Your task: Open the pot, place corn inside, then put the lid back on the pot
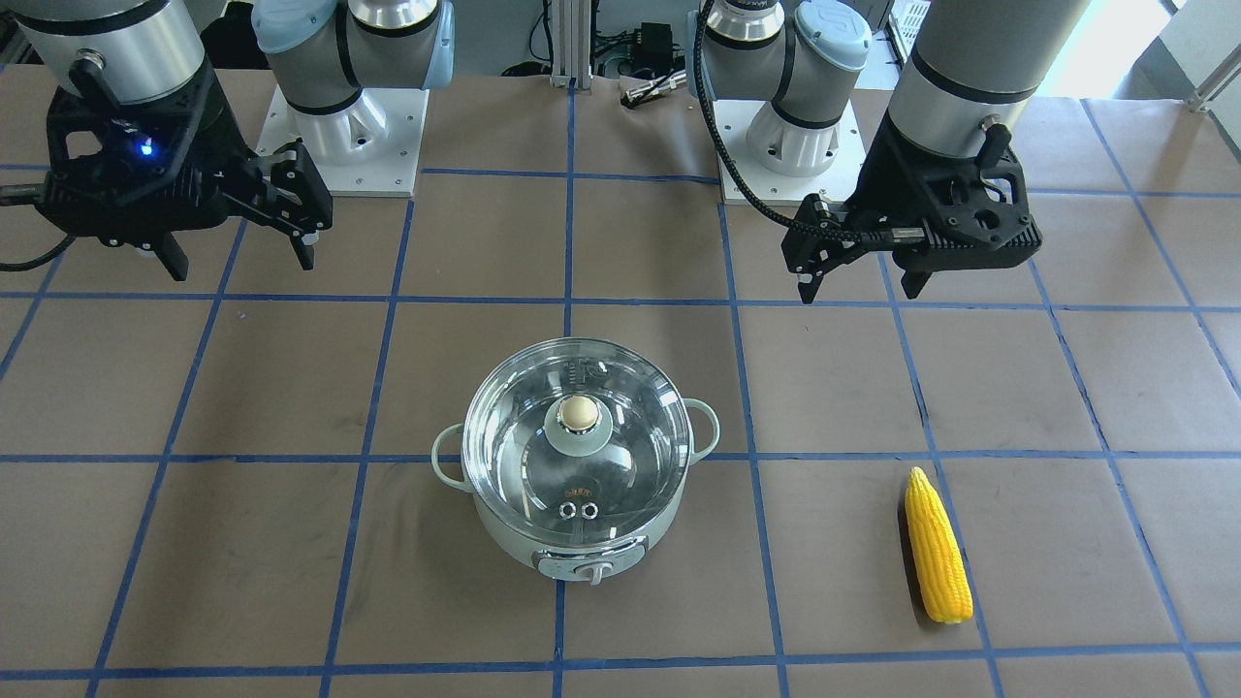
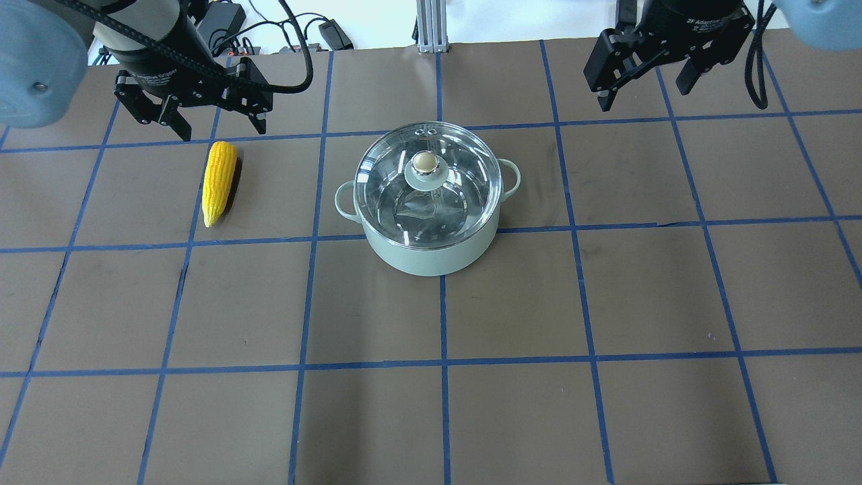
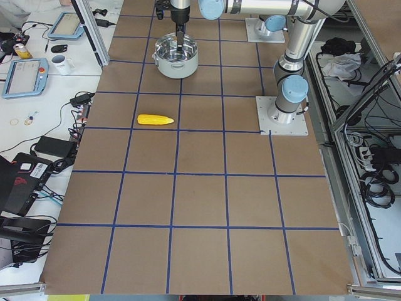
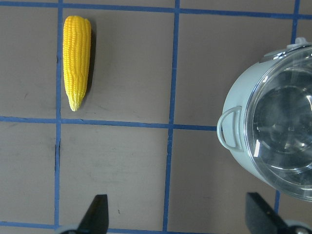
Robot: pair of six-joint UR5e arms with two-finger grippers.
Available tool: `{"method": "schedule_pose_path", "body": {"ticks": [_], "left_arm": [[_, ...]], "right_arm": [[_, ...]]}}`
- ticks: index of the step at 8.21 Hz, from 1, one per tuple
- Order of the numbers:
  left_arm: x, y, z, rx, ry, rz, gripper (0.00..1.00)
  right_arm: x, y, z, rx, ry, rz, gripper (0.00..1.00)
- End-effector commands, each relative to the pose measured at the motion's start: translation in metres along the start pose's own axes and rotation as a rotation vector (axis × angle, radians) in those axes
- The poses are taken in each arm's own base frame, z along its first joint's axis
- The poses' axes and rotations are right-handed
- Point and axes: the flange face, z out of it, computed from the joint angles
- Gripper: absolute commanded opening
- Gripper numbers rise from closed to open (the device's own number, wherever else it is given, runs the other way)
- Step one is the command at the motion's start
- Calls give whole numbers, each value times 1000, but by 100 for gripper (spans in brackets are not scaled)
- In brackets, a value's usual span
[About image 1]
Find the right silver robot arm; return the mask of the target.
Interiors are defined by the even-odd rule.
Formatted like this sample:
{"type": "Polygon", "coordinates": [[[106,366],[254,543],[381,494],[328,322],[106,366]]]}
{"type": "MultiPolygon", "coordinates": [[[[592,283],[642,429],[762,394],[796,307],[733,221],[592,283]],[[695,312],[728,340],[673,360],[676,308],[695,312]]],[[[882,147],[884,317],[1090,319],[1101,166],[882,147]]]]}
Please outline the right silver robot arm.
{"type": "Polygon", "coordinates": [[[333,195],[411,193],[429,91],[450,83],[449,1],[257,1],[254,43],[292,125],[254,150],[181,1],[9,1],[58,82],[46,116],[48,173],[6,185],[63,233],[130,246],[182,281],[175,233],[242,217],[288,238],[302,270],[334,222],[333,195]]]}

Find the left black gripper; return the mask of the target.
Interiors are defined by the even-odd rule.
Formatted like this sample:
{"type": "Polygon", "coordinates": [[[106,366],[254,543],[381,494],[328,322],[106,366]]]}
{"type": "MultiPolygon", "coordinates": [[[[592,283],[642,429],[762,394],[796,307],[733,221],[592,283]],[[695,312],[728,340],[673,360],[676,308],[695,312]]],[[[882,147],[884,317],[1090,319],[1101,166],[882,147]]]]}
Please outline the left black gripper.
{"type": "MultiPolygon", "coordinates": [[[[849,197],[851,233],[880,233],[891,250],[908,301],[917,301],[932,272],[1010,270],[1042,246],[1028,202],[1011,132],[1001,122],[980,132],[965,158],[942,156],[910,142],[884,116],[849,197]]],[[[828,200],[807,195],[781,240],[802,304],[812,304],[829,272],[876,251],[843,241],[828,200]]]]}

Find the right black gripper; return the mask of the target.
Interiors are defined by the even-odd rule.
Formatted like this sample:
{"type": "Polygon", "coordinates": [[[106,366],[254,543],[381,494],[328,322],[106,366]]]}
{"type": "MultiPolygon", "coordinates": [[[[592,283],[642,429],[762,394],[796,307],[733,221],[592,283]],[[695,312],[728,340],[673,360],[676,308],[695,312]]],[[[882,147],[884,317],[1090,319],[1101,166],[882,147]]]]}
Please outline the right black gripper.
{"type": "Polygon", "coordinates": [[[333,195],[307,147],[254,155],[213,66],[168,96],[125,106],[98,60],[76,60],[48,106],[48,175],[38,211],[63,233],[133,243],[185,282],[174,233],[240,215],[276,229],[302,270],[333,226],[333,195]]]}

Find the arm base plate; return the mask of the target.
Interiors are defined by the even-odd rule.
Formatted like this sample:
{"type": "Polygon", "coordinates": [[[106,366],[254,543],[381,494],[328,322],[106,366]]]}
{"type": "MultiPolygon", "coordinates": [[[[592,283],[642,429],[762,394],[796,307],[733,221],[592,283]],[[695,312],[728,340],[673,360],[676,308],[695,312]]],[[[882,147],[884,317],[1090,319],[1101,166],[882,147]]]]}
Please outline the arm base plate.
{"type": "Polygon", "coordinates": [[[428,109],[429,91],[376,88],[340,113],[311,116],[278,87],[256,150],[302,139],[333,195],[411,199],[428,109]]]}
{"type": "Polygon", "coordinates": [[[715,114],[727,153],[766,205],[797,206],[809,194],[845,202],[853,195],[866,155],[853,103],[825,129],[784,122],[759,101],[722,99],[715,114]]]}

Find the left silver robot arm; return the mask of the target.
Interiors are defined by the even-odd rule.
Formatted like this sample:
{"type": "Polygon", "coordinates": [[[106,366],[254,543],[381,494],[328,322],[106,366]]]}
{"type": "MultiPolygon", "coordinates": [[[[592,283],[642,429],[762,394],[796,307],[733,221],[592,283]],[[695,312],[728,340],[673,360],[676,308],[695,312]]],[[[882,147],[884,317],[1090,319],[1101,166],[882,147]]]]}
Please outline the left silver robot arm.
{"type": "Polygon", "coordinates": [[[1082,1],[934,1],[903,65],[858,183],[803,196],[794,217],[756,194],[727,149],[719,99],[756,99],[746,150],[774,174],[831,168],[872,30],[843,1],[705,1],[690,17],[688,83],[725,178],[786,227],[781,256],[800,301],[825,274],[887,252],[917,298],[932,274],[1011,270],[1041,248],[1011,150],[1028,101],[1083,14],[1082,1]]]}

